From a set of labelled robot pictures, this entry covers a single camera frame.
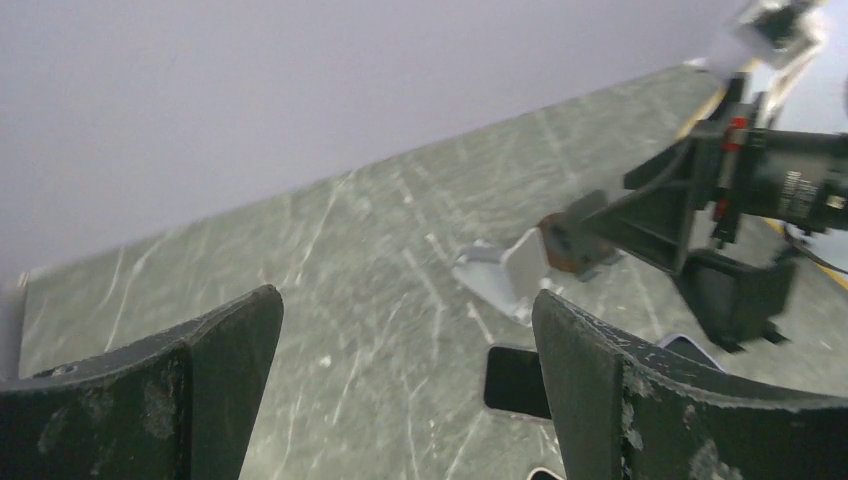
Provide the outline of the black phone lilac case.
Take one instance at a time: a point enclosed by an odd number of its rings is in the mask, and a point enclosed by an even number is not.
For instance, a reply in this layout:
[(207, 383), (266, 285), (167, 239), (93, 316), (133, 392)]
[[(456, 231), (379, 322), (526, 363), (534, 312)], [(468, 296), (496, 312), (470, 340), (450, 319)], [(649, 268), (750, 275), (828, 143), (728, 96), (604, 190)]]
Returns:
[(724, 368), (704, 348), (685, 334), (670, 334), (659, 340), (657, 346), (714, 370), (724, 372)]

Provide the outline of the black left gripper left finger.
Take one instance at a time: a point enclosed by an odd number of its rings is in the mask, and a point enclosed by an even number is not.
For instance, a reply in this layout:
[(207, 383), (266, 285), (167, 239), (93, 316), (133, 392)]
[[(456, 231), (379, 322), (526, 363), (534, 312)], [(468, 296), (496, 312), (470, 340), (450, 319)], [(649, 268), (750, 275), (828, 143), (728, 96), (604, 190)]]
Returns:
[(258, 287), (121, 348), (1, 386), (5, 479), (235, 479), (284, 318)]

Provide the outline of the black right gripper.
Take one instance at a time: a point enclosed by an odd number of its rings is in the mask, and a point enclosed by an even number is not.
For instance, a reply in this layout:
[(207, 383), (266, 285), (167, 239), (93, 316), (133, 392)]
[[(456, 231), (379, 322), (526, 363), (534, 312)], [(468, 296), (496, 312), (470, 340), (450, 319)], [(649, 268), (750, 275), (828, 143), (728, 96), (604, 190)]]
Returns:
[[(738, 72), (727, 81), (704, 123), (708, 156), (716, 162), (706, 170), (713, 238), (734, 242), (744, 215), (782, 221), (806, 234), (846, 230), (846, 133), (774, 129), (766, 93), (746, 101), (747, 79)], [(756, 267), (708, 249), (686, 259), (696, 203), (694, 157), (690, 142), (676, 142), (625, 174), (627, 195), (609, 202), (605, 191), (594, 190), (562, 212), (617, 251), (674, 275), (712, 344), (738, 353), (746, 342), (784, 343), (788, 338), (773, 318), (787, 305), (794, 259)]]

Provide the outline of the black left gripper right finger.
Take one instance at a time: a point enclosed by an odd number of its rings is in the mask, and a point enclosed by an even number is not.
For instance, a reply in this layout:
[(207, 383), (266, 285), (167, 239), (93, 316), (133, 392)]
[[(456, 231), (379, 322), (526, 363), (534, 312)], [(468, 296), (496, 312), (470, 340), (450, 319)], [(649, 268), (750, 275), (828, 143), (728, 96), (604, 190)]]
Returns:
[(734, 376), (551, 291), (536, 350), (570, 479), (843, 479), (847, 401)]

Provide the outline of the black phone grey case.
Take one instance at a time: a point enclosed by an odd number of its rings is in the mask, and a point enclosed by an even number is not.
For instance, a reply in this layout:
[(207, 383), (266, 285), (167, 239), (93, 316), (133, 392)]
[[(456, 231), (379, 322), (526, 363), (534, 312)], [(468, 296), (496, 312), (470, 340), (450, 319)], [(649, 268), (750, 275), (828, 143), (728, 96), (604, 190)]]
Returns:
[(491, 346), (486, 354), (482, 402), (490, 410), (550, 421), (538, 353), (510, 345)]

